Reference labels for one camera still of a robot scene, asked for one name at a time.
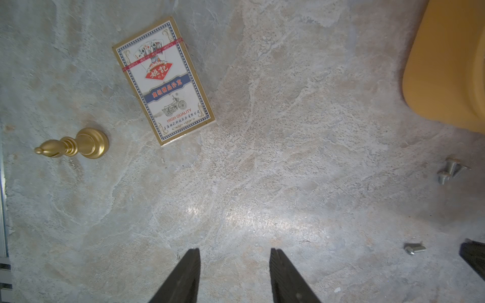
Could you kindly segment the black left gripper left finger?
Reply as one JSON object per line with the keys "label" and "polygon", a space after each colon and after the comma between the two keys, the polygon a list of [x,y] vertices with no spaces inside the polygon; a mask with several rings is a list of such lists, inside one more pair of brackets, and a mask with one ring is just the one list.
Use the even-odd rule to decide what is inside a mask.
{"label": "black left gripper left finger", "polygon": [[200,250],[189,249],[149,303],[196,303],[200,272]]}

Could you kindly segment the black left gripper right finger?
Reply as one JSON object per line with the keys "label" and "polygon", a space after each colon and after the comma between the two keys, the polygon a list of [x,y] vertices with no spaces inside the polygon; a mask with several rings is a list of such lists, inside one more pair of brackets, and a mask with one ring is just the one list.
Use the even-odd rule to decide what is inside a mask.
{"label": "black left gripper right finger", "polygon": [[274,302],[321,303],[283,250],[271,248],[269,269]]}

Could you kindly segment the yellow plastic storage box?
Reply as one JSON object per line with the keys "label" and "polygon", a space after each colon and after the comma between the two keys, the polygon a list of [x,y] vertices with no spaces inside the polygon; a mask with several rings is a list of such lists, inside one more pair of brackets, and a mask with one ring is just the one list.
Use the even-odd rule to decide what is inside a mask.
{"label": "yellow plastic storage box", "polygon": [[429,1],[402,92],[419,116],[484,133],[484,1]]}

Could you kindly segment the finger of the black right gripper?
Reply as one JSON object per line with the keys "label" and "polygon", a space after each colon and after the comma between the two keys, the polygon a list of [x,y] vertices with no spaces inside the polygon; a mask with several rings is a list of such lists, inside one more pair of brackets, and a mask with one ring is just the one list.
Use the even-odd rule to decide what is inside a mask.
{"label": "finger of the black right gripper", "polygon": [[485,280],[485,243],[466,239],[460,245],[459,255]]}

